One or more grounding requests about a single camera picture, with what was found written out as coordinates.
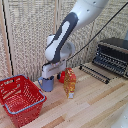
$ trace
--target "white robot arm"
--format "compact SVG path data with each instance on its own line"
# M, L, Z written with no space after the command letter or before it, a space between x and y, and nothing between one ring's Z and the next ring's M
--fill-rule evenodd
M66 41L67 38L76 30L93 22L102 12L107 2L108 0L77 0L57 33L47 39L45 56L49 63L43 66L43 78L48 78L65 70L65 60L75 52L75 46L73 43Z

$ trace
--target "cable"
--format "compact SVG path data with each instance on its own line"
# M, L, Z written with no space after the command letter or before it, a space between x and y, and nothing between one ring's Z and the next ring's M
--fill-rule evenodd
M75 55L73 55L71 58L67 59L67 61L69 61L70 59L72 59L74 56L76 56L78 53L80 53L85 47L87 47L94 39L97 35L99 35L99 33L109 24L109 22L120 12L122 11L122 9L128 4L128 2L103 26L103 28L100 29L100 31L83 47L81 48Z

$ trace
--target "red basket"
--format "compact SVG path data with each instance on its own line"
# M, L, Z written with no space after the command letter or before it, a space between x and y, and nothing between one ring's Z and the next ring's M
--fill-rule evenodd
M46 96L23 75L0 81L0 103L18 128L39 116Z

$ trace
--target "wooden table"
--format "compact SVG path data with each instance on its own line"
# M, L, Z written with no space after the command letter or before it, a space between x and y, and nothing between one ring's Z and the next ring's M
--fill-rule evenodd
M57 79L47 96L40 116L23 128L110 128L128 103L128 81L115 78L104 84L78 68L73 99L67 99ZM0 128L15 128L0 106Z

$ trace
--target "yellow object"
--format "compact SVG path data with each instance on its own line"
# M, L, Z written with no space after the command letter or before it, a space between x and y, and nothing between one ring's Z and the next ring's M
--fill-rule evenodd
M76 84L76 76L71 68L66 68L64 78L64 90L67 98L73 98Z

